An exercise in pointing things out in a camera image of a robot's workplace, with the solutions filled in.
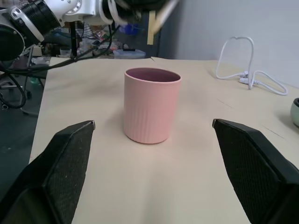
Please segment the black office chair base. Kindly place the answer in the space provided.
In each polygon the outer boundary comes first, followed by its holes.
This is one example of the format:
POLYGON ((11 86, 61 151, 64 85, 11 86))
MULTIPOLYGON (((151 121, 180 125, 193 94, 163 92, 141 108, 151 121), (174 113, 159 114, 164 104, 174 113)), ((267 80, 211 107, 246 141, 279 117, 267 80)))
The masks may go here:
POLYGON ((10 93, 18 90, 21 95, 20 101, 22 102, 23 96, 26 96, 26 100, 31 100, 34 92, 43 93, 47 71, 35 73, 33 77, 17 75, 13 77, 15 81, 8 76, 4 77, 0 82, 0 90, 9 90, 10 93))

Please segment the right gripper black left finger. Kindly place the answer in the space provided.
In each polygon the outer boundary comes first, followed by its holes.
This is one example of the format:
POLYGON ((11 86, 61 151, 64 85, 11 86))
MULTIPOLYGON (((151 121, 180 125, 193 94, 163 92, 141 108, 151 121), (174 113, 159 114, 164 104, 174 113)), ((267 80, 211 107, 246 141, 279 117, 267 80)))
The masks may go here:
POLYGON ((57 132, 0 201, 0 224, 71 224, 94 130, 88 120, 57 132))

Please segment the pink ribbed mug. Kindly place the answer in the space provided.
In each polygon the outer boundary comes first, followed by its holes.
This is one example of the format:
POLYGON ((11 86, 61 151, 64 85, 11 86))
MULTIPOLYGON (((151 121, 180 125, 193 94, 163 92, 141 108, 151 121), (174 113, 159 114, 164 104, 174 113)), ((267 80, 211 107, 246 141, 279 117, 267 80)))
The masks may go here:
POLYGON ((143 144, 169 138, 182 78, 158 68, 132 68, 124 75, 124 133, 143 144))

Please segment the pale wooden post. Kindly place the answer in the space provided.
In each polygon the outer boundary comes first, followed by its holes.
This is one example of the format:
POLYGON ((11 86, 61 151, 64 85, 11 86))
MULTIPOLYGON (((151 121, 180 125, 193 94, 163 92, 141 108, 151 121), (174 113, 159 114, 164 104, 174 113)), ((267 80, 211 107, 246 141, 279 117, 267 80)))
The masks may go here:
POLYGON ((147 35, 147 44, 153 45, 154 44, 154 32, 153 32, 153 25, 156 20, 156 12, 150 11, 149 12, 149 22, 148 22, 148 35, 147 35))

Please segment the black stand pole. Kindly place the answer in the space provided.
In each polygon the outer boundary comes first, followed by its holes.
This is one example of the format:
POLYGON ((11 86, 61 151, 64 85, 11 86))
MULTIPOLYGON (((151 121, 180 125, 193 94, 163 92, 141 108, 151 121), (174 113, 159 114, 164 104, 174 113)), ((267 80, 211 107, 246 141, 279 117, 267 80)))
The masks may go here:
POLYGON ((71 58, 77 56, 77 33, 75 29, 75 22, 70 22, 70 34, 71 34, 71 58))

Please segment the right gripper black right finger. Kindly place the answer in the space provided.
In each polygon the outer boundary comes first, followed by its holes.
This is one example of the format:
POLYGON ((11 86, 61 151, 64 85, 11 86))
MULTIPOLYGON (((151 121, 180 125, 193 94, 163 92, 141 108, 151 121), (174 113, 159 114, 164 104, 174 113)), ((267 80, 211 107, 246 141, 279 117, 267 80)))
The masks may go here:
POLYGON ((250 223, 299 224, 299 169, 256 129, 223 119, 212 127, 250 223))

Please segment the pale green bowl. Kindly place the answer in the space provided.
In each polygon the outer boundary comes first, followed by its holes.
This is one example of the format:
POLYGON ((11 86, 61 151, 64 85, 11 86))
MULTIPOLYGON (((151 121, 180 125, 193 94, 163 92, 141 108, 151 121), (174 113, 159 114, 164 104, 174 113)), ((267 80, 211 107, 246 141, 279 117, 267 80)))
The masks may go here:
POLYGON ((292 123, 299 128, 299 98, 294 99, 290 109, 290 116, 292 123))

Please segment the clear plastic storage box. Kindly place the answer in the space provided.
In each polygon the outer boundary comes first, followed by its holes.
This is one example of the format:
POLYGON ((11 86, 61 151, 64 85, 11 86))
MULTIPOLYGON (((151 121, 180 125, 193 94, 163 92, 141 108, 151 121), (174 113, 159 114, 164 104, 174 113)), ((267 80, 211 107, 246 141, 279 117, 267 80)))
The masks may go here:
POLYGON ((115 59, 144 59, 146 53, 138 49, 116 49, 113 51, 115 59))

